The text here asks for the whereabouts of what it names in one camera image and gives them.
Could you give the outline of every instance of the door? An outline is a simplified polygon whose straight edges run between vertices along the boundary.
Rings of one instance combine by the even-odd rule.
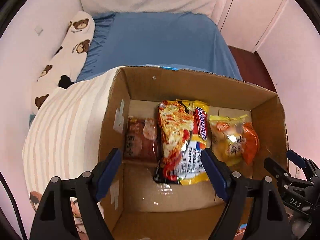
[[[230,46],[252,51],[282,0],[233,0],[221,34]]]

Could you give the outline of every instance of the black cable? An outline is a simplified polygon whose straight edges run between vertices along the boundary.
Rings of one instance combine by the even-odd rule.
[[[14,200],[12,192],[11,192],[7,182],[5,181],[4,177],[2,176],[1,171],[0,171],[0,181],[1,181],[5,191],[7,192],[8,196],[9,196],[9,198],[11,200],[11,203],[12,203],[12,206],[13,206],[13,209],[14,209],[14,213],[16,214],[16,217],[17,217],[17,221],[18,221],[18,225],[19,225],[20,232],[21,232],[21,235],[22,235],[22,239],[23,240],[28,240],[26,232],[25,232],[24,227],[23,227],[23,223],[22,223],[22,219],[21,219],[21,216],[20,216],[20,213],[19,213],[19,209],[18,209],[17,203]]]

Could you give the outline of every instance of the blue bed sheet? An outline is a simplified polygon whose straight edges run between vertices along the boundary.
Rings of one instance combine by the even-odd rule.
[[[146,64],[186,65],[242,80],[219,29],[205,15],[106,13],[94,20],[93,41],[77,82],[117,66]]]

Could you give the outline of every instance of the striped fabric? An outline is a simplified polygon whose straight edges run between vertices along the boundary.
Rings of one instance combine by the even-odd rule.
[[[23,147],[25,179],[34,209],[33,195],[41,196],[53,176],[77,178],[97,164],[101,123],[118,69],[66,90],[58,87],[41,106]]]

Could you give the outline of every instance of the red floor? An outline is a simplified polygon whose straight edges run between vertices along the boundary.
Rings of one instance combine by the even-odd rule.
[[[244,81],[276,92],[270,75],[258,53],[229,46]]]

